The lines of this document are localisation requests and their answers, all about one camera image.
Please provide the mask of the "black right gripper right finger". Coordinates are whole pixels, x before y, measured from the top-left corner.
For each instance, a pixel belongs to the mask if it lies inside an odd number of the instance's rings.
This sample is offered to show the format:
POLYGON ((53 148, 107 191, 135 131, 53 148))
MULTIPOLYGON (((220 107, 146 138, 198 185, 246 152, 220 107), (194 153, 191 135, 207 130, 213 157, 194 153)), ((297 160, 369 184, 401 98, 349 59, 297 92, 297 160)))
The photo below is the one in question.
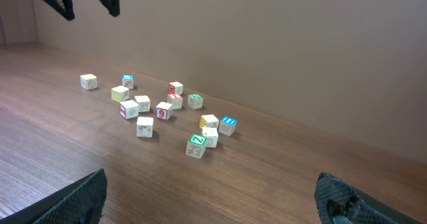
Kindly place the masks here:
POLYGON ((322 224, 419 222, 329 173, 320 173, 314 197, 322 224))

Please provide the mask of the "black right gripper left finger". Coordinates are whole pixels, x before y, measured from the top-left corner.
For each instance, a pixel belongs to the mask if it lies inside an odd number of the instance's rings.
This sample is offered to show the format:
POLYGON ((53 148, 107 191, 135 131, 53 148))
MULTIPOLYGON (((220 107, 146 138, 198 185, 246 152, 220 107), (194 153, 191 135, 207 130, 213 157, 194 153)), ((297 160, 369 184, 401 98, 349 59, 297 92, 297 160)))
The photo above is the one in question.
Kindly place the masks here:
POLYGON ((46 198, 1 219, 1 224, 98 224, 107 197, 99 169, 46 198))

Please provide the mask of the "yellow edged wooden block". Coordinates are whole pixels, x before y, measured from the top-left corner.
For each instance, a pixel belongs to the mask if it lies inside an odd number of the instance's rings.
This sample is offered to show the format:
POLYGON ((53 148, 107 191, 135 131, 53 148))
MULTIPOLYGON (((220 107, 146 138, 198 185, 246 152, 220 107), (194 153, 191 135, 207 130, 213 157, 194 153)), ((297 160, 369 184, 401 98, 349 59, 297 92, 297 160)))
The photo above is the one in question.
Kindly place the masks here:
POLYGON ((111 89, 111 100, 115 102, 122 102, 129 99, 129 89, 124 86, 117 86, 111 89))

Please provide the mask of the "white red striped block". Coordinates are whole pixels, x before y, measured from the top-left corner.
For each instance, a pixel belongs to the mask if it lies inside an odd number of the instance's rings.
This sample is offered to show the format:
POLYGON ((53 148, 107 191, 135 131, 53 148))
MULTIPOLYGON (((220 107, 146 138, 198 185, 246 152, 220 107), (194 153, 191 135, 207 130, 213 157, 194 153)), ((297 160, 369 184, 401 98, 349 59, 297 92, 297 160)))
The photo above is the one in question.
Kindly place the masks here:
POLYGON ((122 101, 120 103, 120 115, 124 119, 132 119, 139 115, 139 104, 134 100, 122 101))

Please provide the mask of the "red drawing wooden block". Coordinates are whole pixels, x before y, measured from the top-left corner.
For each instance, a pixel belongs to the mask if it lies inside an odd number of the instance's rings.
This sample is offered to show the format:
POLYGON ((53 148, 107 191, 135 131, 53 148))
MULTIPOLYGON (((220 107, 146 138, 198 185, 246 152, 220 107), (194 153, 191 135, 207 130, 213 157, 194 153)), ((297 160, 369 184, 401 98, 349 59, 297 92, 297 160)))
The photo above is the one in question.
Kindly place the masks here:
POLYGON ((150 98, 147 95, 137 95, 134 97, 135 102, 139 105, 139 112, 145 113, 149 112, 150 107, 150 98))

